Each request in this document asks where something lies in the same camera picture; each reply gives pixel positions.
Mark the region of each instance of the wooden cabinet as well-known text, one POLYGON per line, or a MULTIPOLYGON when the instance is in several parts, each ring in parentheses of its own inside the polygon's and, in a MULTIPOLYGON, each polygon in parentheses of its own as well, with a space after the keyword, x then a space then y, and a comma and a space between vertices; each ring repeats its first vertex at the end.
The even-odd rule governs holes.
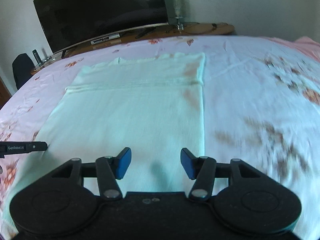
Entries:
POLYGON ((6 102, 8 102, 10 98, 11 95, 0 78, 0 109, 5 105, 6 102))

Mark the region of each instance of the glass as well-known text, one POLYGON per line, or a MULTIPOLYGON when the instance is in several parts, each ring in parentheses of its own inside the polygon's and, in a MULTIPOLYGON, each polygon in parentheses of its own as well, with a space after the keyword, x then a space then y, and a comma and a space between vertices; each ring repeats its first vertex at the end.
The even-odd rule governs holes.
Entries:
POLYGON ((181 22, 181 19, 185 17, 186 10, 185 10, 185 2, 186 0, 173 0, 173 8, 175 13, 175 18, 177 19, 177 28, 179 32, 183 31, 183 24, 181 22))

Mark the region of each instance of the bed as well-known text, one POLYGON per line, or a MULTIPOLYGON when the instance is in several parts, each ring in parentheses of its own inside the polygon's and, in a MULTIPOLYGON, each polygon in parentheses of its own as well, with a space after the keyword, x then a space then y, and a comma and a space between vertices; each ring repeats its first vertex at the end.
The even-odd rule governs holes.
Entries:
MULTIPOLYGON (((287 42, 252 37, 188 36, 138 41, 76 55, 39 71, 1 109, 0 140, 39 139, 39 131, 84 67, 115 59, 202 53, 205 55, 204 154, 223 163, 240 158, 292 190, 302 202, 302 215, 294 232, 301 239, 317 240, 320 236, 317 226, 320 223, 319 47, 308 38, 287 42)), ((73 111, 76 114, 81 107, 73 111)), ((84 138, 91 138, 86 131, 83 133, 84 138)), ((70 147, 76 147, 75 143, 71 140, 70 147)), ((29 159, 35 155, 37 153, 11 155, 0 160, 0 223, 5 239, 17 233, 10 220, 9 203, 26 186, 22 182, 26 163, 28 171, 36 174, 39 167, 29 159)), ((73 157, 77 157, 76 151, 66 152, 66 158, 73 157)), ((159 183, 152 190, 187 191, 189 186, 163 188, 159 183)), ((213 193, 226 186, 226 180, 220 179, 213 193)))

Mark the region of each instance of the towel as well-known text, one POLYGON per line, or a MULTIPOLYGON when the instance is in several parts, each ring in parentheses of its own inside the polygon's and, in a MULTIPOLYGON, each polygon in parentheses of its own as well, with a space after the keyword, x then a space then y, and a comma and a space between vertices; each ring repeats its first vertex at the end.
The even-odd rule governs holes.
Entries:
MULTIPOLYGON (((83 67, 36 137, 48 150, 28 156, 15 191, 71 158, 94 162, 130 147, 131 164, 118 181, 124 195, 189 192, 180 151, 204 155, 204 62, 203 53, 177 53, 83 67)), ((96 179, 84 185, 99 194, 96 179)))

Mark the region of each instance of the black tv screen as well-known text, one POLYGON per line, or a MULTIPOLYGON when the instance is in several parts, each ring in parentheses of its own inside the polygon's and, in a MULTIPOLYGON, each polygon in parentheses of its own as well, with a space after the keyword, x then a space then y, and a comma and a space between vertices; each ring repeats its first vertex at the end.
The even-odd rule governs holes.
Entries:
POLYGON ((119 31, 168 22, 164 0, 34 0, 53 53, 119 31))

